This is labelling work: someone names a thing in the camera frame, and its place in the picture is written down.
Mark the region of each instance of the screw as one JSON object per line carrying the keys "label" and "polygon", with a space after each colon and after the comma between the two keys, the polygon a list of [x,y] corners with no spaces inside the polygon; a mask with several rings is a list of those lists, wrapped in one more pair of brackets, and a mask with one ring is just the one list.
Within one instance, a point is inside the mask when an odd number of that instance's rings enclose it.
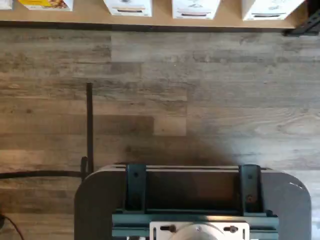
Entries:
{"label": "screw", "polygon": [[236,231],[238,231],[236,226],[230,226],[230,233],[234,234]]}

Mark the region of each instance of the wooden shelf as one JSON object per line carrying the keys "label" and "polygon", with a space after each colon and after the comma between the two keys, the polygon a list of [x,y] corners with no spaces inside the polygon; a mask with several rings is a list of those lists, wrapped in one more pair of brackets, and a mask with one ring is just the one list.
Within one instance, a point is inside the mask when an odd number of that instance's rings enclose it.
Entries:
{"label": "wooden shelf", "polygon": [[305,4],[285,20],[269,21],[242,21],[241,0],[222,0],[214,20],[173,19],[171,6],[171,0],[153,0],[153,17],[129,17],[111,16],[103,0],[74,0],[72,12],[28,10],[15,1],[13,11],[0,11],[0,21],[293,29],[307,19]]}

